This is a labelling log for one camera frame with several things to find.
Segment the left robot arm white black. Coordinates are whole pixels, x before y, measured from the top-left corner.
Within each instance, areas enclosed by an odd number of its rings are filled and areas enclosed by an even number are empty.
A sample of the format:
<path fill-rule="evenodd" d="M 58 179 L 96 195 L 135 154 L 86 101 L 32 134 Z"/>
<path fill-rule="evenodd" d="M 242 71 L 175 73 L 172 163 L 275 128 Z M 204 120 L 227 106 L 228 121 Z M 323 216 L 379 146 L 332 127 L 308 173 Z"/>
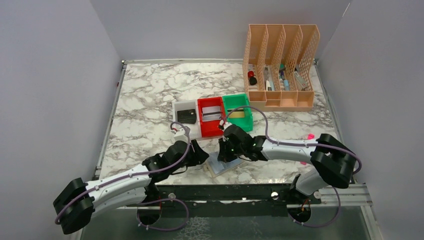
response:
<path fill-rule="evenodd" d="M 109 209 L 135 204 L 147 197 L 147 189 L 183 167 L 203 164 L 209 154 L 196 140 L 176 141 L 165 152 L 108 178 L 84 182 L 71 180 L 53 201 L 54 223 L 65 235 L 84 228 L 95 215 Z"/>

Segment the silver credit card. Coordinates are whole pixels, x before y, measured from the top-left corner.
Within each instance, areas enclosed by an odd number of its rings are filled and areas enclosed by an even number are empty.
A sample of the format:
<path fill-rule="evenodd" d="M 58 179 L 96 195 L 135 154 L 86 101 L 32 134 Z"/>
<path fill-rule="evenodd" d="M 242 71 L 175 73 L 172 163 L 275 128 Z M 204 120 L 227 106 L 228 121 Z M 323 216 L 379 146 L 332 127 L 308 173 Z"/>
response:
<path fill-rule="evenodd" d="M 220 106 L 207 106 L 201 109 L 202 121 L 211 122 L 221 119 L 222 112 Z"/>

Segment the green plastic bin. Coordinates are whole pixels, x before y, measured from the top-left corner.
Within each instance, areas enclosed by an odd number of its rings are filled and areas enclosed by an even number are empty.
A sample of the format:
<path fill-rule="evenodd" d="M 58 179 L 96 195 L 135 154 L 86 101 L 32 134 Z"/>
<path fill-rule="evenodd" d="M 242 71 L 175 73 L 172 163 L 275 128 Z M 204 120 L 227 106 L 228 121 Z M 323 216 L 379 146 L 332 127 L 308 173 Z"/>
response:
<path fill-rule="evenodd" d="M 225 109 L 225 115 L 227 115 L 233 109 L 240 106 L 249 106 L 248 96 L 245 93 L 232 94 L 222 96 L 223 106 Z M 245 132 L 253 130 L 253 115 L 252 110 L 249 107 L 243 108 L 245 117 L 244 118 L 228 118 L 227 121 L 239 126 Z"/>

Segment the red plastic bin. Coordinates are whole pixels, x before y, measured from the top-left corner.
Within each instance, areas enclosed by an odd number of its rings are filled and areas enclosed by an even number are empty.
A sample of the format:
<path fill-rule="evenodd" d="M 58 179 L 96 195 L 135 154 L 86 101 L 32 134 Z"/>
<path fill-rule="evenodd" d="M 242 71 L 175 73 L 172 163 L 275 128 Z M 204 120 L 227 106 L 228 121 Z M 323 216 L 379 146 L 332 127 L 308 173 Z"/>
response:
<path fill-rule="evenodd" d="M 217 137 L 223 134 L 223 131 L 219 129 L 219 123 L 224 117 L 225 108 L 223 104 L 223 99 L 221 96 L 218 97 L 209 97 L 209 98 L 199 98 L 197 100 L 198 105 L 198 115 L 200 120 L 200 131 L 202 138 Z M 221 108 L 221 119 L 214 121 L 202 121 L 202 108 L 211 107 L 211 106 L 220 106 Z"/>

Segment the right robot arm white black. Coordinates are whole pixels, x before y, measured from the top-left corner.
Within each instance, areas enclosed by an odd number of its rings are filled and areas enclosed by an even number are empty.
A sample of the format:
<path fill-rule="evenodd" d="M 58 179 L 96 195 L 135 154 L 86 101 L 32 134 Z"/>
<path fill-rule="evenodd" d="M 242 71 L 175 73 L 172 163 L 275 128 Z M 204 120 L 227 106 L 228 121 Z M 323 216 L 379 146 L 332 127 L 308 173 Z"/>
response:
<path fill-rule="evenodd" d="M 266 135 L 251 136 L 241 127 L 225 123 L 220 126 L 218 160 L 231 162 L 238 157 L 249 160 L 288 160 L 305 162 L 312 170 L 295 177 L 291 192 L 307 197 L 327 186 L 346 189 L 359 165 L 355 154 L 332 135 L 323 133 L 317 139 L 282 141 Z"/>

